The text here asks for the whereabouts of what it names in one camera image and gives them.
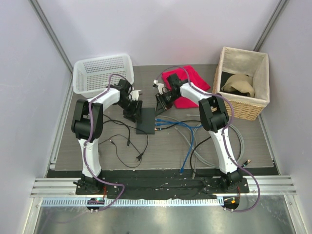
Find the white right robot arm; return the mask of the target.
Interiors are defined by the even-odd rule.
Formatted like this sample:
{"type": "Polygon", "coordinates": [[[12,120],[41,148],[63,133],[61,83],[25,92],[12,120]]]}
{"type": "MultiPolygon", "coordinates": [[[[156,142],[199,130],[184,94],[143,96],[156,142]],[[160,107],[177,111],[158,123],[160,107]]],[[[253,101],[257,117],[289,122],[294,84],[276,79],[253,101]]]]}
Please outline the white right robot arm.
{"type": "Polygon", "coordinates": [[[202,127],[208,131],[217,152],[221,173],[220,187],[230,193],[242,182],[242,173],[234,158],[229,141],[229,115],[220,95],[203,91],[188,80],[181,80],[177,74],[167,78],[170,90],[156,94],[156,115],[169,110],[180,97],[198,104],[202,127]]]}

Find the black network switch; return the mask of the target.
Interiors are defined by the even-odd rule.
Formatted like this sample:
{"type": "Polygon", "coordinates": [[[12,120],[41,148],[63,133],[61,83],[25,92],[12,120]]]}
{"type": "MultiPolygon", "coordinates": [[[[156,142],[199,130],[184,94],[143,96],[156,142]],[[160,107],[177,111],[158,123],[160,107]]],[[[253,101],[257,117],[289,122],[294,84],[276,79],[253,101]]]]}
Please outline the black network switch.
{"type": "Polygon", "coordinates": [[[142,122],[136,124],[137,135],[155,134],[155,109],[152,107],[141,109],[142,122]]]}

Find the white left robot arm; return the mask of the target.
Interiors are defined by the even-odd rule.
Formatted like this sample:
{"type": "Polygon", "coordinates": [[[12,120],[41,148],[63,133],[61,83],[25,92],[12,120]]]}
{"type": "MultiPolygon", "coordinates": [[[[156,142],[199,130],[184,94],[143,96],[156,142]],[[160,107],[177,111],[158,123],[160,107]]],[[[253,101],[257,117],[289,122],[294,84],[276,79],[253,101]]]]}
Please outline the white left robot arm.
{"type": "Polygon", "coordinates": [[[103,112],[112,105],[118,105],[126,119],[141,122],[141,93],[127,80],[120,79],[117,85],[109,84],[96,96],[76,102],[71,130],[79,142],[83,160],[81,179],[74,182],[77,195],[97,195],[105,185],[117,186],[102,181],[98,140],[103,131],[103,112]]]}

